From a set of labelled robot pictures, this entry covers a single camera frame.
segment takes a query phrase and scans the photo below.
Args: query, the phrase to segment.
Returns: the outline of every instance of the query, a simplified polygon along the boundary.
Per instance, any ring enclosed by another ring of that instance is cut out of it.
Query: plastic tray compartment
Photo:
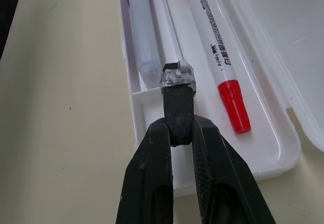
[[[209,70],[207,57],[191,14],[188,0],[167,0],[179,46],[194,68],[197,94],[195,113],[209,118],[222,135],[244,158],[256,180],[279,176],[298,162],[301,146],[286,109],[285,98],[273,83],[266,69],[266,60],[256,51],[240,23],[230,0],[208,0],[218,24],[228,54],[240,82],[252,131],[236,135],[220,99]],[[163,0],[150,0],[155,33],[162,63],[177,62],[176,51]],[[148,126],[164,116],[160,88],[146,90],[136,68],[134,46],[126,0],[120,0],[124,28],[123,51],[127,64],[129,91],[132,102],[136,146]],[[172,148],[175,196],[195,193],[191,146]]]

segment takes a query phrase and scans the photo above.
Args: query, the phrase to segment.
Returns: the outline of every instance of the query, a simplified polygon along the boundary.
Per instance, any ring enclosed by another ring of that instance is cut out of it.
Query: marker
[[[237,134],[251,130],[239,83],[207,0],[189,0],[219,94]]]
[[[147,89],[159,87],[162,66],[149,0],[127,0],[130,6],[137,68]]]

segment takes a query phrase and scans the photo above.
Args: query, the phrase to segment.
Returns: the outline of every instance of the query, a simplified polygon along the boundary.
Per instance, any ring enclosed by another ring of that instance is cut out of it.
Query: red marker end cap
[[[238,81],[225,81],[218,86],[218,91],[236,134],[251,131],[249,116],[244,106]]]

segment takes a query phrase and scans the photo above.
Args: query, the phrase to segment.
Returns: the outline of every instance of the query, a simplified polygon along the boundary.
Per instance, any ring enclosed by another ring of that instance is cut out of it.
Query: whiteboard marker
[[[239,83],[207,0],[189,0],[209,65],[237,134],[251,130]]]

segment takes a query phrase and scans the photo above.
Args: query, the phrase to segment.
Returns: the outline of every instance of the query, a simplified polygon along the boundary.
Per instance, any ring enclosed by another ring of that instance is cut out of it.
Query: table surface
[[[19,0],[0,62],[0,222],[114,223],[134,128],[118,0]],[[262,181],[277,223],[322,223],[324,153]],[[196,196],[175,223],[200,223]]]

